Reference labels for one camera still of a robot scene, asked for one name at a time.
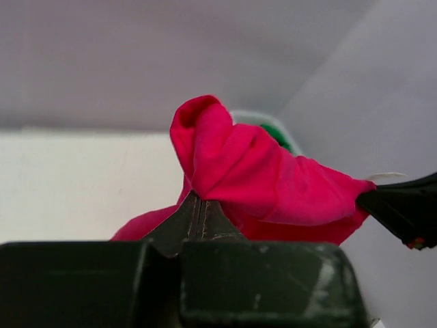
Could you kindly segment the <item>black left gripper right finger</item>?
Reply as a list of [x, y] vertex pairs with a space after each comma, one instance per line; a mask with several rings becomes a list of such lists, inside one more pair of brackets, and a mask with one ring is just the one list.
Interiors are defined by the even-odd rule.
[[218, 202], [204, 201], [199, 214], [199, 240], [245, 241], [246, 238], [225, 216]]

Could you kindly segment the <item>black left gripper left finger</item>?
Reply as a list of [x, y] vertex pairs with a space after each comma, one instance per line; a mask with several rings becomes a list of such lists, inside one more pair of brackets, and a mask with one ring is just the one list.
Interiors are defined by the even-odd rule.
[[177, 210], [143, 237], [161, 255], [175, 257], [185, 241], [195, 240], [201, 210], [201, 199], [191, 191]]

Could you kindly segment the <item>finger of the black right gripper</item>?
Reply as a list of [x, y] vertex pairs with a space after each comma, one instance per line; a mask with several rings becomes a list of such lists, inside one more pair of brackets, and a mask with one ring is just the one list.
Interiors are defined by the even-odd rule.
[[374, 198], [382, 197], [383, 195], [407, 195], [436, 198], [436, 173], [416, 180], [378, 185], [376, 190], [373, 190], [370, 193], [370, 196]]
[[364, 193], [357, 204], [409, 249], [436, 247], [435, 193]]

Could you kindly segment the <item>red t shirt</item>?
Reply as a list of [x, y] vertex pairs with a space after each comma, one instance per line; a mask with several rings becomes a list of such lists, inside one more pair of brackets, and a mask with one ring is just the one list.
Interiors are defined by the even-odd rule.
[[214, 96], [181, 105], [170, 137], [184, 172], [181, 197], [217, 201], [250, 240], [339, 245], [367, 218], [356, 199], [376, 188], [372, 181], [292, 155], [262, 127], [234, 123]]

